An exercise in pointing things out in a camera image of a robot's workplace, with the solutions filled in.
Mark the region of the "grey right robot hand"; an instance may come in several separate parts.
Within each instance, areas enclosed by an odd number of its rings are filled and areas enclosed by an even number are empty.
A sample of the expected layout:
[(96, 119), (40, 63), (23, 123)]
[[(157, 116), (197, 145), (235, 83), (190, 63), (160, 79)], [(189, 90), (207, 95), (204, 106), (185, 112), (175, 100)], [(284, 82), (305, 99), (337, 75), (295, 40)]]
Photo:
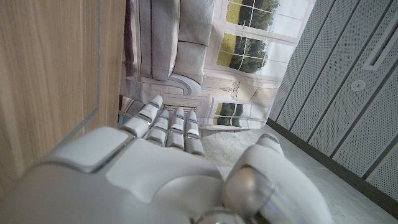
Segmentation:
[(227, 178), (195, 112), (155, 96), (120, 128), (53, 149), (1, 200), (2, 223), (331, 223), (321, 192), (263, 134)]

